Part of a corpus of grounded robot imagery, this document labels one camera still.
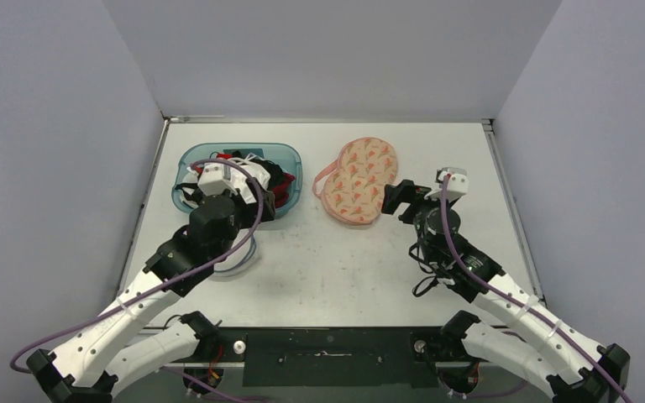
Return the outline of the peach floral padded bra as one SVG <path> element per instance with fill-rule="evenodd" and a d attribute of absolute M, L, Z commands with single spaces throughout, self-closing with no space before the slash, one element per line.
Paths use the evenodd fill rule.
<path fill-rule="evenodd" d="M 394 147 L 375 137 L 355 139 L 313 179 L 312 192 L 333 218 L 349 225 L 373 223 L 381 214 L 385 186 L 396 180 Z"/>

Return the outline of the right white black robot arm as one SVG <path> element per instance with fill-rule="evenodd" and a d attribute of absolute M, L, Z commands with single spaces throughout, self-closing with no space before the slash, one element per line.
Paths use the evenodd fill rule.
<path fill-rule="evenodd" d="M 460 218 L 450 199 L 453 181 L 445 175 L 437 191 L 409 180 L 387 185 L 381 204 L 384 214 L 407 205 L 399 219 L 417 235 L 409 255 L 431 286 L 444 285 L 505 326 L 499 330 L 459 311 L 441 328 L 443 353 L 453 360 L 469 356 L 493 363 L 553 402 L 630 401 L 626 349 L 603 345 L 565 323 L 460 235 Z"/>

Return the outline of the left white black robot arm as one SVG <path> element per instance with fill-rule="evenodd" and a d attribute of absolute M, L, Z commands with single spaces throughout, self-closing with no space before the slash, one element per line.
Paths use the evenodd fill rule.
<path fill-rule="evenodd" d="M 204 196 L 144 268 L 98 318 L 71 331 L 52 350 L 36 349 L 26 364 L 52 402 L 110 402 L 134 381 L 179 359 L 203 362 L 223 347 L 219 330 L 200 311 L 179 316 L 164 331 L 132 339 L 162 311 L 212 276 L 215 264 L 242 247 L 239 231 L 253 232 L 275 217 L 275 198 L 247 181 L 254 199 L 240 191 Z"/>

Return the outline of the white satin bra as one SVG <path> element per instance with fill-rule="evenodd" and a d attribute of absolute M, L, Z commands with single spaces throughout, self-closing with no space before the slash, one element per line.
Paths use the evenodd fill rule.
<path fill-rule="evenodd" d="M 255 178 L 263 191 L 267 190 L 271 179 L 270 172 L 262 164 L 255 162 L 253 157 L 232 157 L 229 159 L 229 161 L 240 166 L 243 170 L 245 170 L 253 178 Z M 233 187 L 239 192 L 241 197 L 250 198 L 254 196 L 254 190 L 252 190 L 250 185 L 248 184 L 247 176 L 240 170 L 231 169 L 230 184 L 233 185 Z"/>

